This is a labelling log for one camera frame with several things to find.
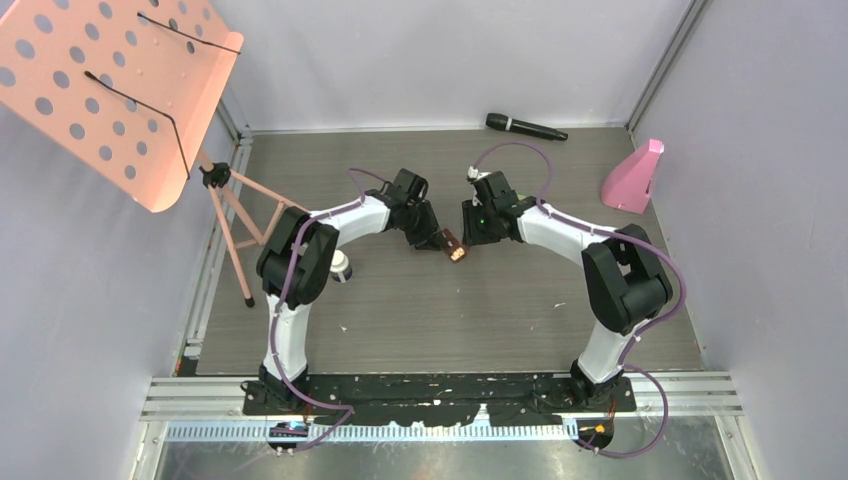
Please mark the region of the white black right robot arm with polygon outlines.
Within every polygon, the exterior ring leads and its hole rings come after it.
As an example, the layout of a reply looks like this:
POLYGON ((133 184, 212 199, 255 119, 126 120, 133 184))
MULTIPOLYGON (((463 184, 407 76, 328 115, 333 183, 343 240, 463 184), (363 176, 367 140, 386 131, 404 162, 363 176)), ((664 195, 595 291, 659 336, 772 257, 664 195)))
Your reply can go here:
POLYGON ((512 240, 549 250, 581 267, 596 322, 572 363, 568 400, 596 410, 623 372, 622 356, 635 331, 671 301, 673 287, 646 232, 583 222, 533 196, 520 196, 500 172, 471 167, 474 190, 462 203, 463 242, 469 246, 512 240))

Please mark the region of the brown translucent pill container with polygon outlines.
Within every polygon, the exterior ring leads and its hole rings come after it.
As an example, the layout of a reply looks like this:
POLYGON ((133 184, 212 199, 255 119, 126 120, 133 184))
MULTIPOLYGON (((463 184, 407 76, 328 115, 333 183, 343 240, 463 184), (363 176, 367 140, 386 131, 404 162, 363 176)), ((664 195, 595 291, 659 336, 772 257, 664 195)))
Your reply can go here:
POLYGON ((467 247, 464 244, 462 244, 449 229, 445 228, 440 232, 440 241, 441 241, 442 251, 449 257, 449 259, 450 259, 451 251, 458 248, 458 247, 464 248, 465 251, 466 251, 466 255, 467 255, 467 247))

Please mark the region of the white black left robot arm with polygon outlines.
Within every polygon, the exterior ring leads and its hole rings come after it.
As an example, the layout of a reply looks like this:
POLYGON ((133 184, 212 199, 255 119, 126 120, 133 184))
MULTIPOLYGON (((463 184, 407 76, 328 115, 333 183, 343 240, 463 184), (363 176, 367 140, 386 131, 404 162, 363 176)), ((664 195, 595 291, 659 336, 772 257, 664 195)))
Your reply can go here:
POLYGON ((426 195, 428 181, 407 169, 378 189, 336 207, 286 209, 256 265, 269 306, 267 352, 258 380, 280 412, 298 412, 307 398, 305 354, 308 319, 323 292, 335 252, 367 235, 398 230, 416 250, 440 251, 447 243, 426 195))

